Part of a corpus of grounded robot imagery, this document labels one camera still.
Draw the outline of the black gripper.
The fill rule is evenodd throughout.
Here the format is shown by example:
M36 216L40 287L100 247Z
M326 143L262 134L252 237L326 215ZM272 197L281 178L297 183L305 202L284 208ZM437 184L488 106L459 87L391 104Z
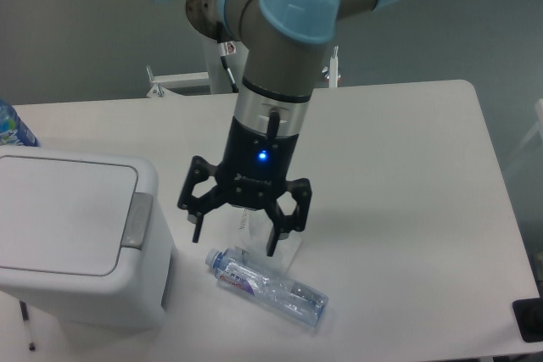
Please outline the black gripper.
M194 224L192 242L198 242L204 217L225 203L233 206L264 209L272 223L266 244L266 256L272 257L278 241L291 231L305 229L311 205L311 183L307 178L287 179L296 135L278 134L280 116L271 115L263 132L252 130L233 119L227 144L218 168L201 156L193 156L177 207L188 213ZM205 192L197 186L214 180ZM285 214L277 201L288 192L295 201L291 214Z

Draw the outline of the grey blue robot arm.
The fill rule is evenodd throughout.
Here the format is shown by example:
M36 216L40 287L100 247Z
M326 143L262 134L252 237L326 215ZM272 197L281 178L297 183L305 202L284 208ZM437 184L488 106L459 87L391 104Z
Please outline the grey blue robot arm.
M224 204L262 210L266 253L305 229L311 184L287 177L316 74L339 19L399 0L216 0L227 36L248 50L223 158L192 159L178 207L202 226Z

